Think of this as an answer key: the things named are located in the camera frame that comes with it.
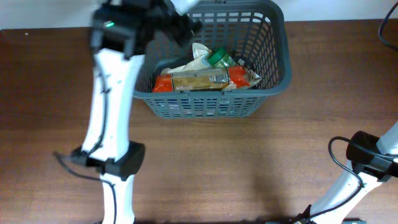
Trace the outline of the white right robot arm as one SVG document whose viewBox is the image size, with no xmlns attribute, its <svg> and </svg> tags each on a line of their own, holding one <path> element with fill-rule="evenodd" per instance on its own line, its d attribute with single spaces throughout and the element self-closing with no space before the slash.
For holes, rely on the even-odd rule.
<svg viewBox="0 0 398 224">
<path fill-rule="evenodd" d="M 336 141 L 347 143 L 345 165 L 333 154 L 332 145 Z M 350 139 L 335 136 L 328 143 L 328 152 L 343 172 L 295 223 L 343 223 L 370 191 L 397 177 L 397 124 L 380 137 L 364 131 L 356 132 Z"/>
</svg>

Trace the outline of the green lidded jar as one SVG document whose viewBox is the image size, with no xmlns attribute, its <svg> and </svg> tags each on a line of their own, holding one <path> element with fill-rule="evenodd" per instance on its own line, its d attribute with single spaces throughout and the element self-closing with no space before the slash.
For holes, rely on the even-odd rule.
<svg viewBox="0 0 398 224">
<path fill-rule="evenodd" d="M 207 61 L 213 68 L 226 68 L 237 65 L 223 47 L 216 49 L 212 54 L 210 54 L 207 57 Z"/>
</svg>

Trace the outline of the dried mushroom bag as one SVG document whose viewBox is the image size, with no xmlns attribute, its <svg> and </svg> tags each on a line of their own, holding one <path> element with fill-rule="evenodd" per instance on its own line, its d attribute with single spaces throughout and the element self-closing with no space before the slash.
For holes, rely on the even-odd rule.
<svg viewBox="0 0 398 224">
<path fill-rule="evenodd" d="M 223 91 L 248 89 L 261 81 L 262 78 L 243 59 L 240 58 L 237 64 L 229 74 L 229 85 Z"/>
</svg>

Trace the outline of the beige plastic bag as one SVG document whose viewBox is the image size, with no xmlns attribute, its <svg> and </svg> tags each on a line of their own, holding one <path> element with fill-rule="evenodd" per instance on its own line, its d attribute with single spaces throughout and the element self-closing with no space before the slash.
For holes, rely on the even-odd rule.
<svg viewBox="0 0 398 224">
<path fill-rule="evenodd" d="M 213 53 L 211 49 L 203 44 L 193 43 L 192 44 L 193 60 L 185 65 L 176 68 L 165 68 L 161 71 L 161 75 L 176 73 L 176 72 L 186 72 L 192 70 L 201 70 L 205 68 L 210 68 L 211 65 L 208 62 L 208 56 Z"/>
</svg>

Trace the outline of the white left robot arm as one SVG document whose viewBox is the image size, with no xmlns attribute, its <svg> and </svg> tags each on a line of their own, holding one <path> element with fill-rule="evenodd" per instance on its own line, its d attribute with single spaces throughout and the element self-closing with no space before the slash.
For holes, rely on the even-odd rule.
<svg viewBox="0 0 398 224">
<path fill-rule="evenodd" d="M 189 18 L 191 1 L 105 1 L 91 18 L 93 95 L 83 144 L 68 159 L 93 167 L 103 185 L 104 223 L 133 223 L 134 176 L 144 145 L 129 140 L 129 117 L 136 80 L 155 33 L 178 45 L 189 42 L 201 22 Z"/>
</svg>

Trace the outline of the tissue multipack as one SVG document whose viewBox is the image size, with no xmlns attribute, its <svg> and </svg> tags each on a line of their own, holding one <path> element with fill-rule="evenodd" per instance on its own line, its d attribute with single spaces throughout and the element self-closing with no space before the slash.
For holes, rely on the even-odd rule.
<svg viewBox="0 0 398 224">
<path fill-rule="evenodd" d="M 243 103 L 241 98 L 159 98 L 145 100 L 149 108 L 166 119 L 215 118 L 237 116 Z"/>
</svg>

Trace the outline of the orange spaghetti packet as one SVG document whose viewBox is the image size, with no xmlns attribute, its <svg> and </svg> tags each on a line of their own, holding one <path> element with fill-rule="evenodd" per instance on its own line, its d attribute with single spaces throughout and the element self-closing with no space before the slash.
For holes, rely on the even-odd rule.
<svg viewBox="0 0 398 224">
<path fill-rule="evenodd" d="M 153 92 L 221 91 L 250 86 L 250 78 L 241 66 L 207 68 L 159 75 Z"/>
</svg>

